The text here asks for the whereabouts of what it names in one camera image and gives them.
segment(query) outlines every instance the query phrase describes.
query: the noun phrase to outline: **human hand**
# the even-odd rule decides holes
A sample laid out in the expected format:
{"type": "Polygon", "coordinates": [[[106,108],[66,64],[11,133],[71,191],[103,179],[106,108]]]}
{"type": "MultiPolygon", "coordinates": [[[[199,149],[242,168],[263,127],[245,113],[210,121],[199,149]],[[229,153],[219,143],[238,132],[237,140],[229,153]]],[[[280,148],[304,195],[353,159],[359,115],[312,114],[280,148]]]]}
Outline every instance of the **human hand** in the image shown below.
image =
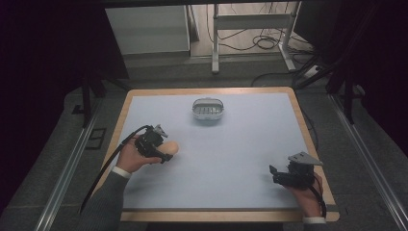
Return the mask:
{"type": "MultiPolygon", "coordinates": [[[[321,187],[321,177],[315,173],[315,183],[313,187],[320,195],[323,195],[323,188],[321,187]]],[[[321,209],[316,196],[311,190],[300,190],[293,187],[286,187],[296,198],[297,204],[301,208],[305,218],[321,217],[321,209]]]]}
{"type": "Polygon", "coordinates": [[[146,158],[142,156],[135,147],[137,137],[133,137],[123,146],[117,158],[116,166],[129,173],[139,170],[146,164],[158,164],[162,161],[159,157],[146,158]]]}

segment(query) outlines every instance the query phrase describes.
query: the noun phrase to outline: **white shirt cuff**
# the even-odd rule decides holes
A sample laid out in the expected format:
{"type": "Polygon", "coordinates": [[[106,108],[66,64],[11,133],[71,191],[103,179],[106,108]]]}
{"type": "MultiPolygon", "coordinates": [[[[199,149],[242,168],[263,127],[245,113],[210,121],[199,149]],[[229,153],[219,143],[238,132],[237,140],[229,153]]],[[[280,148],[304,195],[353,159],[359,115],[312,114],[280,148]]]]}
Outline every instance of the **white shirt cuff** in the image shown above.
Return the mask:
{"type": "Polygon", "coordinates": [[[120,167],[112,168],[112,172],[117,173],[117,174],[123,176],[124,178],[128,178],[128,179],[130,179],[130,177],[132,176],[132,173],[129,173],[129,172],[123,170],[120,167]]]}
{"type": "Polygon", "coordinates": [[[323,217],[303,218],[303,223],[326,223],[326,219],[323,217]]]}

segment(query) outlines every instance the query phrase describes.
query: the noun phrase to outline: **table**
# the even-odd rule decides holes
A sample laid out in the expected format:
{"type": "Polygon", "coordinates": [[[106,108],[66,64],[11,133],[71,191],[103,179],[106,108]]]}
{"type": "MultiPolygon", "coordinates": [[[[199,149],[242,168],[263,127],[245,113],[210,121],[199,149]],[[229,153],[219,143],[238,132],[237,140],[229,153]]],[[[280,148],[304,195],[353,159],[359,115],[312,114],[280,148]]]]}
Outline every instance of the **table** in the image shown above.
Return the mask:
{"type": "MultiPolygon", "coordinates": [[[[129,113],[130,106],[134,96],[164,96],[164,95],[245,95],[247,94],[273,94],[284,93],[289,96],[290,103],[293,107],[293,114],[297,120],[300,129],[301,137],[307,148],[307,152],[315,158],[318,154],[314,148],[312,139],[309,135],[305,120],[300,112],[299,105],[295,99],[294,93],[290,88],[230,88],[230,89],[169,89],[169,90],[131,90],[129,91],[120,113],[115,131],[108,148],[105,162],[108,160],[111,153],[115,150],[120,142],[120,136],[124,129],[126,117],[129,113]]],[[[327,220],[335,221],[339,218],[339,213],[334,209],[336,207],[333,195],[327,184],[322,167],[315,167],[315,171],[323,178],[324,200],[328,205],[327,220]]],[[[98,187],[103,184],[108,172],[102,177],[98,187]]],[[[224,209],[224,210],[171,210],[171,209],[153,209],[153,210],[136,210],[124,211],[121,220],[125,221],[228,221],[228,222],[290,222],[301,221],[302,214],[295,208],[292,209],[224,209]]]]}

